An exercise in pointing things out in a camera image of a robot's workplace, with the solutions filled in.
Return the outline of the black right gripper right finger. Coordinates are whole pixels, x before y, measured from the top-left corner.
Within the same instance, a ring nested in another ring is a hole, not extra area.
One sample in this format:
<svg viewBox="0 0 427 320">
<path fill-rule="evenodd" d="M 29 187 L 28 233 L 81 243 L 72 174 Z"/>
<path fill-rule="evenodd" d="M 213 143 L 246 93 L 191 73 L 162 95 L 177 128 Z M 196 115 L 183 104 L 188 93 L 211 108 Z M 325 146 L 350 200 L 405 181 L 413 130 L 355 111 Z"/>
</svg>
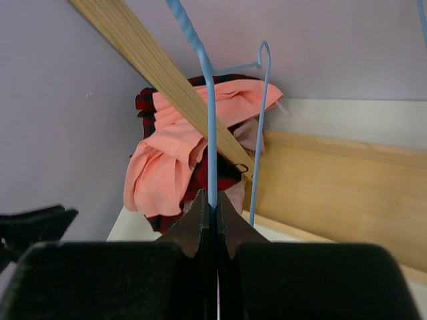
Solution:
<svg viewBox="0 0 427 320">
<path fill-rule="evenodd" d="M 229 259 L 236 256 L 241 244 L 269 243 L 235 210 L 224 191 L 218 193 L 216 216 L 218 241 L 221 250 L 225 251 Z"/>
</svg>

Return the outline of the red black plaid skirt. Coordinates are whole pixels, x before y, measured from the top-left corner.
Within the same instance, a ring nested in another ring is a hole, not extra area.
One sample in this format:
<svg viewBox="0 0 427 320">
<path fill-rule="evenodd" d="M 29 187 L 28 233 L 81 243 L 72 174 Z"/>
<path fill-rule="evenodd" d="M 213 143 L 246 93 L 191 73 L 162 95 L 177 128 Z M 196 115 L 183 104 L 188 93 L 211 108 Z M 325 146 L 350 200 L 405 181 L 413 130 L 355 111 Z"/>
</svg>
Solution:
<svg viewBox="0 0 427 320">
<path fill-rule="evenodd" d="M 226 74 L 215 76 L 213 78 L 214 83 L 223 83 L 228 81 L 240 80 L 240 79 L 251 79 L 254 80 L 254 77 L 242 75 L 242 74 Z M 135 109 L 139 111 L 137 116 L 142 119 L 143 126 L 143 137 L 148 138 L 155 132 L 155 113 L 156 108 L 153 102 L 153 94 L 157 93 L 157 89 L 146 87 L 140 91 L 140 93 L 135 98 Z M 225 191 L 230 187 L 238 184 L 242 180 L 242 174 L 234 167 L 229 161 L 224 159 L 220 154 L 217 154 L 218 161 L 218 189 L 220 191 Z M 192 173 L 192 176 L 189 180 L 189 185 L 186 192 L 184 193 L 183 199 L 181 200 L 179 206 L 180 209 L 184 209 L 184 205 L 193 201 L 197 192 L 200 189 L 207 188 L 207 150 L 203 151 L 202 160 L 195 166 L 195 169 Z M 166 217 L 157 215 L 155 217 L 149 217 L 147 220 L 150 222 L 154 231 L 158 231 L 162 234 L 167 232 L 167 230 L 176 222 L 178 222 L 181 217 L 184 215 L 184 212 L 181 212 L 179 215 Z"/>
</svg>

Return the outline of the dusty pink ruffled garment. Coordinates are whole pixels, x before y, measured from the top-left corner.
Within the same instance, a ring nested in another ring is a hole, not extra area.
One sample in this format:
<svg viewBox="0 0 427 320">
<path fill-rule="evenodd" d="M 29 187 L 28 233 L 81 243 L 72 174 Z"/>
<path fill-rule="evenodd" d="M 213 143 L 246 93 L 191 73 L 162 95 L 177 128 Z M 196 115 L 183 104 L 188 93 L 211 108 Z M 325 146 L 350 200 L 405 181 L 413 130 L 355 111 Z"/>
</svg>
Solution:
<svg viewBox="0 0 427 320">
<path fill-rule="evenodd" d="M 251 155 L 254 155 L 256 150 L 256 139 L 258 134 L 258 120 L 250 119 L 238 126 L 233 136 L 238 140 L 240 145 Z M 246 180 L 243 178 L 239 183 L 236 183 L 229 189 L 225 190 L 225 194 L 231 201 L 234 209 L 238 214 L 242 214 L 243 202 L 245 197 Z"/>
</svg>

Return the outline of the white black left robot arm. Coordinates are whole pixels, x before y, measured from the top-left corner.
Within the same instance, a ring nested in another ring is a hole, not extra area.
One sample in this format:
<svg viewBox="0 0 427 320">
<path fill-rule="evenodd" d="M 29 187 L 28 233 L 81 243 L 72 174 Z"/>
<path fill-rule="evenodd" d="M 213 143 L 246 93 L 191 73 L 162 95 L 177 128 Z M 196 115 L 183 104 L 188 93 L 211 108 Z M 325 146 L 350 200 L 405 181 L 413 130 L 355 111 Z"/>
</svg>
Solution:
<svg viewBox="0 0 427 320">
<path fill-rule="evenodd" d="M 16 263 L 32 245 L 59 241 L 78 211 L 62 205 L 13 215 L 1 215 L 1 270 Z"/>
</svg>

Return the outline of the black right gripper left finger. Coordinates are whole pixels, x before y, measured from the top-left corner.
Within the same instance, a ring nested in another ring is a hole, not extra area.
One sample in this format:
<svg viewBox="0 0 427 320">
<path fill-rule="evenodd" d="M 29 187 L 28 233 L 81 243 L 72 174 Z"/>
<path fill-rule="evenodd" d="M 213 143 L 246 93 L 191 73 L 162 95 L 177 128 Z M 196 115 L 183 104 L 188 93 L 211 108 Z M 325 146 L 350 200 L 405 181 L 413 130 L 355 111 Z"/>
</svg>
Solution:
<svg viewBox="0 0 427 320">
<path fill-rule="evenodd" d="M 175 243 L 186 257 L 197 255 L 205 218 L 205 189 L 197 192 L 189 211 L 166 233 L 155 240 L 156 243 Z"/>
</svg>

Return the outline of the salmon pink skirt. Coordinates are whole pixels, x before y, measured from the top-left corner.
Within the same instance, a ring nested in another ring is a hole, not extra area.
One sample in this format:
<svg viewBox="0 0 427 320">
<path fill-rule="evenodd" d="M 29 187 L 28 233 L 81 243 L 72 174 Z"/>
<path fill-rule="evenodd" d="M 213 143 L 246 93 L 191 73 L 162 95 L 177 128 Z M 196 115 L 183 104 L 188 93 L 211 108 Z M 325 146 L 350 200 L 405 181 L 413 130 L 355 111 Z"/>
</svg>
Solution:
<svg viewBox="0 0 427 320">
<path fill-rule="evenodd" d="M 227 127 L 240 126 L 260 113 L 264 82 L 240 79 L 215 86 L 216 113 Z M 266 109 L 283 97 L 268 85 Z M 155 132 L 140 141 L 125 175 L 123 202 L 127 210 L 146 217 L 180 214 L 180 202 L 207 141 L 159 92 L 153 94 Z"/>
</svg>

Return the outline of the blue hanger with pink skirt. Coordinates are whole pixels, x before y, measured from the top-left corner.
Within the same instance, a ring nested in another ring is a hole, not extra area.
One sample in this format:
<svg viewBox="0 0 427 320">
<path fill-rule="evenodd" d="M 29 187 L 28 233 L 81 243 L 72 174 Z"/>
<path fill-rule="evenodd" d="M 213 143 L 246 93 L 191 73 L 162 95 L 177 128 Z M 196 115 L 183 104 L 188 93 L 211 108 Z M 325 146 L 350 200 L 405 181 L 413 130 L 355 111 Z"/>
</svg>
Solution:
<svg viewBox="0 0 427 320">
<path fill-rule="evenodd" d="M 216 69 L 211 64 L 209 56 L 203 46 L 201 39 L 199 38 L 196 30 L 193 27 L 191 19 L 188 17 L 184 6 L 180 1 L 167 1 L 167 6 L 173 13 L 175 19 L 179 23 L 183 34 L 186 36 L 187 41 L 191 45 L 192 49 L 197 53 L 199 64 L 203 72 L 205 83 L 207 86 L 207 199 L 209 204 L 210 217 L 216 216 L 216 207 L 218 204 L 218 164 L 217 164 L 217 125 L 219 121 L 216 119 L 216 96 L 214 89 L 214 76 L 223 75 L 225 73 L 233 73 L 239 70 L 256 67 L 258 69 L 263 68 L 262 63 L 262 52 L 266 52 L 266 74 L 264 78 L 264 90 L 262 95 L 262 103 L 260 107 L 260 116 L 258 121 L 258 131 L 256 139 L 256 150 L 255 150 L 255 163 L 254 173 L 250 176 L 254 178 L 252 183 L 252 191 L 250 198 L 250 219 L 249 224 L 254 225 L 255 219 L 255 208 L 256 208 L 256 191 L 258 186 L 258 176 L 260 172 L 260 153 L 261 153 L 261 142 L 262 142 L 262 131 L 264 127 L 264 117 L 266 111 L 266 96 L 268 92 L 268 83 L 271 71 L 271 53 L 267 41 L 262 41 L 257 53 L 257 60 L 251 63 L 243 65 L 236 65 L 227 69 Z"/>
</svg>

